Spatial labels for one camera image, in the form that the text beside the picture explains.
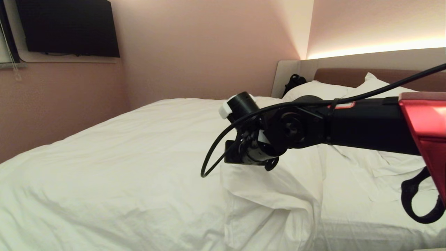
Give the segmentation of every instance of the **pink wall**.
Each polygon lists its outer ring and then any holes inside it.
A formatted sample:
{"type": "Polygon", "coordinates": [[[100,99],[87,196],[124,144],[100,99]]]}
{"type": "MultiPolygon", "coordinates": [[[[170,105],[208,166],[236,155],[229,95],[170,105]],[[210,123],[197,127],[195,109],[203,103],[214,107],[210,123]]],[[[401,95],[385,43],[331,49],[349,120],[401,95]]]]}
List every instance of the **pink wall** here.
{"type": "Polygon", "coordinates": [[[129,110],[120,63],[29,63],[0,70],[0,163],[129,110]]]}
{"type": "Polygon", "coordinates": [[[314,0],[307,58],[444,47],[445,0],[314,0]]]}
{"type": "Polygon", "coordinates": [[[273,2],[113,0],[131,108],[241,91],[269,96],[277,62],[298,59],[273,2]]]}

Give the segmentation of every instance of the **television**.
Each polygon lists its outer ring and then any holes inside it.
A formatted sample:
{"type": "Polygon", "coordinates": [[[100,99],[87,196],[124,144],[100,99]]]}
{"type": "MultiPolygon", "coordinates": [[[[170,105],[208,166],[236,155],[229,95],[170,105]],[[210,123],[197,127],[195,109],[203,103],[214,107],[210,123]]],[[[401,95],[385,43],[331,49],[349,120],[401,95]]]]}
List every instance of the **television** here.
{"type": "Polygon", "coordinates": [[[26,45],[42,53],[120,57],[107,0],[16,0],[26,45]]]}

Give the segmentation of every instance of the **headboard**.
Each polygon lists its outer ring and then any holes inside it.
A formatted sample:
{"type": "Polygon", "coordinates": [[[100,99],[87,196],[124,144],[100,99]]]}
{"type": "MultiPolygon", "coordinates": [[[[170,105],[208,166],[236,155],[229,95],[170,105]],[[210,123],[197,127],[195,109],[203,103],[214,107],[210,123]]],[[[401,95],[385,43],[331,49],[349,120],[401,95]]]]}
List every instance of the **headboard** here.
{"type": "MultiPolygon", "coordinates": [[[[348,87],[358,87],[364,82],[365,75],[370,72],[379,80],[393,83],[409,77],[420,71],[409,70],[388,70],[388,69],[351,69],[351,68],[330,68],[318,69],[314,75],[314,80],[322,83],[336,84],[348,87]]],[[[425,92],[446,92],[446,72],[439,72],[418,79],[403,87],[425,92]]]]}

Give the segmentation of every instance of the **white bedding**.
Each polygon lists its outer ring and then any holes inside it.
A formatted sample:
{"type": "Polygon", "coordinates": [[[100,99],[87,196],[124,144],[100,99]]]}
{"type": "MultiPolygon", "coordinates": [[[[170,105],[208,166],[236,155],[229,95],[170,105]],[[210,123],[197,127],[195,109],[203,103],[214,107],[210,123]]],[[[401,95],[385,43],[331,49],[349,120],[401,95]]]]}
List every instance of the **white bedding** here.
{"type": "MultiPolygon", "coordinates": [[[[259,106],[277,102],[258,98],[259,106]]],[[[315,234],[318,250],[446,246],[445,217],[420,225],[399,201],[372,203],[338,155],[327,165],[319,222],[318,147],[288,151],[274,173],[254,172],[253,190],[237,186],[237,169],[201,178],[228,125],[221,103],[160,101],[1,164],[0,250],[308,250],[315,234]],[[273,177],[282,180],[271,185],[273,177]]]]}

